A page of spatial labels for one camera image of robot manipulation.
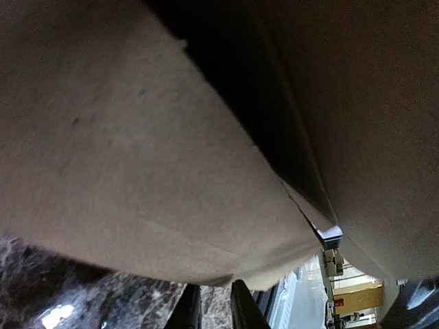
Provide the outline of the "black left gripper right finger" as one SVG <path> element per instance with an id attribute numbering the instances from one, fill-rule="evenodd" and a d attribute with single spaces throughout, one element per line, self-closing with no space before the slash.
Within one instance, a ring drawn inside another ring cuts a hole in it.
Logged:
<path id="1" fill-rule="evenodd" d="M 232 284 L 230 307 L 234 329 L 270 329 L 243 280 Z"/>

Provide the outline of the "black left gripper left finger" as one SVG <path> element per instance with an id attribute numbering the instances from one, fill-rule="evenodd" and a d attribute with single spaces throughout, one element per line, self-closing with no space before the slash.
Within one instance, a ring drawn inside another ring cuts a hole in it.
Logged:
<path id="1" fill-rule="evenodd" d="M 166 329 L 201 329 L 201 327 L 202 300 L 200 287 L 188 284 L 166 323 Z"/>

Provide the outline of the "brown cardboard box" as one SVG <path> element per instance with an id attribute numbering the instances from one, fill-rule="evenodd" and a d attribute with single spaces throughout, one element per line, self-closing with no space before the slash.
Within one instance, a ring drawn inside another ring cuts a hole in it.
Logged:
<path id="1" fill-rule="evenodd" d="M 437 1 L 2 1 L 1 229 L 266 290 L 339 227 L 438 275 Z"/>

